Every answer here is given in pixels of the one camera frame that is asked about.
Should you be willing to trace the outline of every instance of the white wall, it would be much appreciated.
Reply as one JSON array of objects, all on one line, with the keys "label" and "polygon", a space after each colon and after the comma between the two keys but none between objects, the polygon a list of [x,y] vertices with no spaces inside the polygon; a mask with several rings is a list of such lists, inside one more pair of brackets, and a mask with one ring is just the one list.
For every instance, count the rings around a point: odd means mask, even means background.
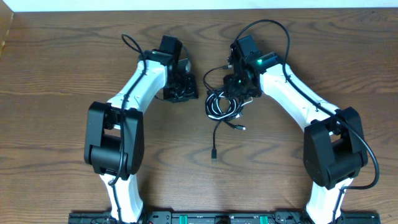
[{"label": "white wall", "polygon": [[398,0],[4,0],[14,12],[398,7]]}]

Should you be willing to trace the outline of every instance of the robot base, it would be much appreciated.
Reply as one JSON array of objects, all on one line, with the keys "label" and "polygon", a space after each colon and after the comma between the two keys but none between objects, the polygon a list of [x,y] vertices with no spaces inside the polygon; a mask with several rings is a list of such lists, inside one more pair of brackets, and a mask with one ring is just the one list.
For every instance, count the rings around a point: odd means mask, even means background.
[{"label": "robot base", "polygon": [[[172,213],[150,212],[138,224],[311,224],[302,212],[275,213]],[[68,224],[117,224],[104,213],[70,213]],[[337,224],[380,224],[377,213],[341,213]]]}]

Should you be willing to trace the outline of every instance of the black cable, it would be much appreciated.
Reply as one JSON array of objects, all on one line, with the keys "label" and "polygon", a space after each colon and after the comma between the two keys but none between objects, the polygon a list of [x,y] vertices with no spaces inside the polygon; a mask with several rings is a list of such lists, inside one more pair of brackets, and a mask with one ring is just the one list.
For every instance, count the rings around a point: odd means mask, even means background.
[{"label": "black cable", "polygon": [[214,70],[217,70],[217,69],[221,69],[221,68],[223,68],[223,69],[228,69],[228,65],[223,65],[223,66],[220,66],[220,67],[212,68],[212,69],[210,69],[208,72],[206,72],[205,75],[203,76],[203,84],[204,84],[204,86],[206,87],[207,90],[212,91],[214,88],[211,87],[211,86],[206,82],[206,76],[207,76],[210,72],[212,72],[212,71],[214,71]]},{"label": "black cable", "polygon": [[156,95],[155,95],[155,99],[158,99],[158,100],[160,100],[160,101],[165,101],[165,100],[163,100],[163,99],[160,99],[160,98],[157,97]]},{"label": "black cable", "polygon": [[190,56],[190,54],[189,54],[188,49],[187,49],[184,45],[182,45],[182,48],[183,48],[184,51],[185,51],[185,55],[187,56],[187,59],[188,59],[189,63],[191,63],[191,56]]},{"label": "black cable", "polygon": [[338,208],[338,205],[340,204],[340,200],[341,200],[341,196],[342,194],[345,192],[345,190],[351,189],[351,190],[366,190],[366,189],[370,189],[372,187],[374,187],[377,182],[379,181],[379,176],[380,176],[380,170],[379,170],[379,163],[377,162],[376,156],[374,155],[372,149],[370,148],[370,146],[367,144],[367,142],[364,140],[364,138],[362,136],[360,136],[353,127],[351,127],[348,123],[346,123],[345,121],[343,121],[342,119],[340,119],[339,117],[337,117],[334,113],[332,113],[331,111],[328,111],[326,108],[324,108],[319,102],[316,102],[315,100],[313,100],[311,97],[309,97],[307,94],[305,94],[299,87],[297,87],[297,85],[290,79],[290,75],[287,74],[286,72],[286,60],[287,60],[287,56],[289,54],[289,48],[290,48],[290,35],[288,30],[286,29],[286,27],[284,27],[280,22],[274,21],[272,19],[261,19],[258,20],[256,22],[253,22],[251,24],[249,24],[248,26],[246,26],[239,34],[238,36],[235,38],[235,40],[237,40],[239,38],[240,35],[242,35],[242,33],[244,31],[246,31],[248,28],[250,28],[251,26],[258,24],[260,22],[271,22],[273,24],[278,25],[280,28],[282,28],[282,30],[285,32],[286,34],[286,38],[287,38],[287,46],[286,46],[286,53],[285,53],[285,57],[283,60],[283,64],[282,64],[282,71],[284,73],[284,76],[286,78],[286,81],[288,81],[292,87],[298,91],[298,93],[300,93],[305,99],[307,99],[309,102],[311,102],[317,109],[321,110],[322,112],[326,113],[327,115],[329,115],[330,117],[336,119],[337,122],[339,122],[343,127],[345,127],[349,132],[353,133],[365,146],[367,152],[369,153],[373,164],[374,164],[374,179],[373,181],[365,186],[344,186],[342,188],[340,188],[340,192],[339,192],[339,196],[338,196],[338,200],[336,202],[335,205],[335,209],[333,211],[333,221],[332,223],[336,223],[336,211]]},{"label": "black cable", "polygon": [[[129,42],[127,42],[125,40],[125,37],[127,37],[129,40],[131,40],[134,45],[137,48],[134,48]],[[139,83],[139,81],[143,78],[143,76],[146,74],[146,70],[147,70],[147,63],[144,57],[144,53],[141,50],[140,46],[138,45],[138,43],[129,35],[127,34],[122,34],[121,36],[123,42],[130,47],[131,49],[133,49],[134,51],[140,53],[141,55],[141,60],[144,64],[144,69],[142,70],[142,73],[140,74],[140,76],[138,77],[138,79],[132,84],[132,86],[128,89],[128,91],[126,92],[126,94],[124,94],[123,96],[123,101],[122,101],[122,105],[121,105],[121,109],[120,109],[120,160],[119,160],[119,168],[118,168],[118,172],[116,173],[116,176],[113,180],[108,182],[108,185],[112,187],[113,190],[113,197],[114,200],[116,202],[116,206],[118,208],[118,217],[119,217],[119,222],[122,223],[122,218],[121,218],[121,208],[119,205],[119,200],[118,200],[118,196],[116,195],[116,182],[119,180],[122,169],[123,169],[123,158],[124,158],[124,109],[126,108],[126,102],[130,96],[130,93],[132,92],[132,90],[134,89],[134,87],[136,87],[136,85]]]},{"label": "black cable", "polygon": [[115,185],[112,186],[112,191],[113,191],[113,195],[114,195],[114,202],[116,204],[116,208],[118,209],[119,223],[123,223],[123,221],[122,221],[122,213],[121,213],[122,208],[120,207],[120,204],[119,204],[118,194],[116,193],[116,186]]},{"label": "black cable", "polygon": [[[246,128],[242,125],[238,124],[231,124],[230,121],[242,116],[243,106],[247,103],[252,102],[244,102],[242,99],[235,99],[235,98],[226,98],[223,96],[224,94],[224,87],[213,88],[206,82],[206,76],[217,69],[228,69],[228,65],[223,65],[220,67],[213,68],[205,73],[203,76],[203,84],[208,89],[208,96],[205,101],[205,111],[207,116],[212,119],[213,121],[217,121],[217,124],[213,131],[213,149],[211,150],[211,158],[217,159],[217,149],[216,149],[216,131],[218,126],[221,122],[226,123],[229,127],[238,130],[245,130]],[[223,111],[220,108],[220,99],[226,98],[229,101],[229,107],[226,111]]]}]

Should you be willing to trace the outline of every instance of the black cable bundle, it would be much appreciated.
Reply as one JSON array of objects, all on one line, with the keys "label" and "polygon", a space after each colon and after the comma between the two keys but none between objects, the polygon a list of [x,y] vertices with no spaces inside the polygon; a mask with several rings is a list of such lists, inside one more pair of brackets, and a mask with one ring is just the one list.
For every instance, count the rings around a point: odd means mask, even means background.
[{"label": "black cable bundle", "polygon": [[[229,69],[228,65],[216,67],[206,72],[205,76],[203,77],[203,84],[208,90],[207,92],[208,96],[205,101],[205,111],[207,117],[209,117],[213,121],[217,121],[217,124],[213,131],[213,149],[211,150],[211,158],[213,160],[217,159],[216,130],[218,126],[221,124],[221,122],[224,122],[233,129],[245,130],[246,128],[244,126],[238,124],[231,124],[230,121],[242,116],[243,106],[253,101],[253,98],[251,98],[251,101],[247,102],[244,102],[244,100],[242,99],[227,98],[223,95],[225,93],[223,86],[214,89],[206,82],[206,76],[210,72],[221,68]],[[223,111],[220,108],[220,100],[222,98],[227,99],[229,101],[229,106],[226,111]]]}]

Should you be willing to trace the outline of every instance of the cable connector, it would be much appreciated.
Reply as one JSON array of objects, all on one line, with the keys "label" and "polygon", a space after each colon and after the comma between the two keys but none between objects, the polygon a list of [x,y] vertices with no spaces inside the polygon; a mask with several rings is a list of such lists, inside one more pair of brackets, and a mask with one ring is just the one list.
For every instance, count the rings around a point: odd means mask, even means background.
[{"label": "cable connector", "polygon": [[216,162],[217,161],[217,149],[213,148],[211,150],[211,160],[212,162]]},{"label": "cable connector", "polygon": [[244,131],[246,130],[246,127],[243,125],[235,125],[235,129]]}]

